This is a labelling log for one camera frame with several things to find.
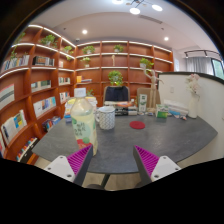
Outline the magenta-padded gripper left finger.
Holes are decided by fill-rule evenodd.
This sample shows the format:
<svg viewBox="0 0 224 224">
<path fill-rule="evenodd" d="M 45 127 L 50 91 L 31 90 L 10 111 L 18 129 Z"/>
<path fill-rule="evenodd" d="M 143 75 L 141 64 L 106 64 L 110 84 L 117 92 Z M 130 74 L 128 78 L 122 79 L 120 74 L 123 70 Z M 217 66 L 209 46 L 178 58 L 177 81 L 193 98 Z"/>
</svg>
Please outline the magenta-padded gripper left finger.
<svg viewBox="0 0 224 224">
<path fill-rule="evenodd" d="M 69 156 L 58 156 L 45 168 L 45 171 L 81 186 L 92 156 L 93 146 L 89 145 Z"/>
</svg>

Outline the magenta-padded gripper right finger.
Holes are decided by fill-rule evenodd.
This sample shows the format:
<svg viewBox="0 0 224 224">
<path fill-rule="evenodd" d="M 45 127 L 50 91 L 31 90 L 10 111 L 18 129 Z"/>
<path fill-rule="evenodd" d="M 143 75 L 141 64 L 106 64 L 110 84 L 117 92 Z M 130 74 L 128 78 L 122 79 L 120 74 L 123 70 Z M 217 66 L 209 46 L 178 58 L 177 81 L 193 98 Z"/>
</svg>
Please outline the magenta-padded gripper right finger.
<svg viewBox="0 0 224 224">
<path fill-rule="evenodd" d="M 133 147 L 133 156 L 143 186 L 180 170 L 180 167 L 168 156 L 159 157 L 137 145 Z"/>
</svg>

